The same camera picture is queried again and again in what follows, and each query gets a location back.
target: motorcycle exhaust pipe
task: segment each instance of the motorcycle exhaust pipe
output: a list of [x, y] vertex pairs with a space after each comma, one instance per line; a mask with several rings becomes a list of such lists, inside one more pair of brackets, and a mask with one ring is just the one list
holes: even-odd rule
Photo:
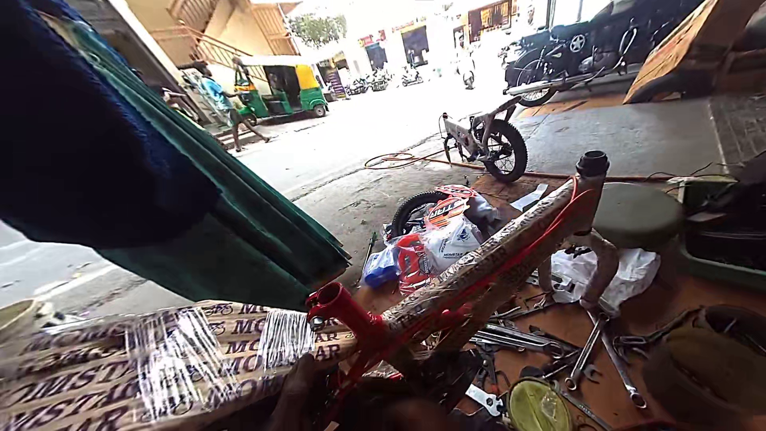
[[579, 76], [579, 77], [559, 78], [559, 79], [556, 79], [553, 81], [547, 81], [547, 82], [533, 82], [531, 84], [519, 85], [518, 87], [506, 88], [505, 90], [502, 91], [502, 93], [505, 94], [506, 96], [517, 96], [519, 94], [530, 93], [532, 91], [548, 90], [549, 88], [553, 88], [553, 87], [563, 87], [564, 85], [579, 84], [593, 77], [594, 75], [590, 74], [590, 75]]
[[589, 75], [581, 75], [581, 76], [570, 77], [570, 78], [562, 77], [553, 81], [533, 82], [531, 84], [519, 85], [518, 87], [508, 87], [505, 90], [503, 90], [502, 93], [505, 94], [506, 96], [516, 96], [519, 94], [530, 93], [532, 91], [547, 90], [549, 88], [554, 88], [554, 87], [564, 87], [565, 85], [569, 87], [573, 87], [576, 84], [590, 82], [596, 79], [597, 77], [606, 76], [612, 73], [613, 71], [617, 70], [622, 65], [622, 63], [623, 63], [623, 59], [620, 58], [617, 64], [615, 64], [614, 67], [609, 69], [608, 71], [606, 71], [606, 68], [603, 67], [598, 72], [589, 74]]

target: children's bicycle frame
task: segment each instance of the children's bicycle frame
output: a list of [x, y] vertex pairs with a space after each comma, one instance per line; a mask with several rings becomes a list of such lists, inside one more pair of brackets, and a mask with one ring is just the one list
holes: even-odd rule
[[581, 299], [584, 307], [596, 308], [618, 263], [615, 247], [591, 228], [608, 167], [604, 153], [587, 152], [577, 164], [576, 176], [382, 314], [362, 310], [339, 283], [312, 294], [307, 301], [309, 321], [337, 318], [357, 339], [355, 355], [348, 359], [351, 367], [341, 376], [335, 399], [342, 399], [381, 360], [405, 378], [417, 372], [413, 353], [422, 350], [421, 342], [432, 334], [440, 333], [434, 351], [461, 349], [536, 268], [542, 289], [551, 291], [550, 277], [545, 275], [550, 274], [551, 254], [564, 241], [596, 253], [597, 269]]

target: orange hose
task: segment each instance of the orange hose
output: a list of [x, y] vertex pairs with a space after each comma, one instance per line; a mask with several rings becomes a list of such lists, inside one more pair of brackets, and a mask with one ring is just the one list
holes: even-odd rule
[[[472, 165], [469, 163], [461, 163], [461, 162], [448, 162], [446, 160], [441, 159], [434, 159], [432, 156], [436, 156], [437, 154], [443, 153], [443, 150], [439, 150], [436, 153], [431, 153], [426, 156], [422, 157], [415, 157], [411, 153], [389, 153], [389, 154], [383, 154], [380, 156], [375, 156], [371, 158], [370, 160], [367, 160], [365, 162], [365, 169], [397, 169], [397, 168], [403, 168], [405, 166], [409, 166], [412, 163], [419, 162], [421, 160], [426, 160], [428, 162], [439, 162], [439, 163], [447, 163], [450, 165], [455, 166], [462, 166], [464, 168], [472, 168], [472, 169], [481, 169], [484, 170], [484, 166], [479, 165]], [[380, 159], [385, 162], [404, 162], [401, 165], [395, 165], [395, 166], [371, 166], [370, 162], [373, 160]], [[537, 178], [554, 178], [554, 179], [569, 179], [571, 178], [571, 174], [567, 173], [547, 173], [547, 172], [532, 172], [532, 171], [526, 171], [524, 172], [525, 176], [534, 176]], [[623, 176], [607, 176], [607, 178], [604, 181], [657, 181], [657, 182], [664, 182], [668, 179], [673, 178], [670, 175], [655, 175], [651, 177], [646, 176], [638, 176], [638, 175], [623, 175]]]

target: road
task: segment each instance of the road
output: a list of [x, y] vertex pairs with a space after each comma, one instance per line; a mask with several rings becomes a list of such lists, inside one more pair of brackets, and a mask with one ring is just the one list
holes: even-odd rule
[[[280, 135], [273, 142], [256, 142], [239, 160], [289, 198], [358, 169], [374, 156], [393, 153], [439, 133], [443, 112], [462, 118], [490, 110], [507, 100], [496, 81], [477, 81], [466, 90], [457, 76], [422, 84], [368, 91], [329, 105], [329, 113], [314, 127]], [[305, 123], [317, 120], [305, 120]], [[264, 133], [279, 133], [279, 126]]]
[[[238, 156], [286, 196], [300, 196], [373, 156], [438, 133], [437, 118], [445, 111], [460, 118], [491, 107], [494, 102], [488, 100], [504, 100], [499, 85], [490, 89], [479, 82], [475, 90], [466, 90], [461, 84], [450, 75], [409, 87], [396, 88], [394, 83], [381, 92], [339, 100], [330, 104], [324, 118], [262, 127], [265, 134], [279, 137], [248, 145]], [[99, 296], [137, 282], [135, 275], [88, 247], [33, 242], [0, 222], [0, 306], [55, 297], [57, 306], [76, 310], [78, 301], [99, 302]]]

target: rickshaw wheel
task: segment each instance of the rickshaw wheel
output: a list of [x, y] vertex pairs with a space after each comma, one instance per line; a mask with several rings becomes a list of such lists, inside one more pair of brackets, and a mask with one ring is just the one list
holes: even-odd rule
[[314, 107], [314, 115], [317, 117], [324, 117], [327, 114], [325, 105], [319, 104]]

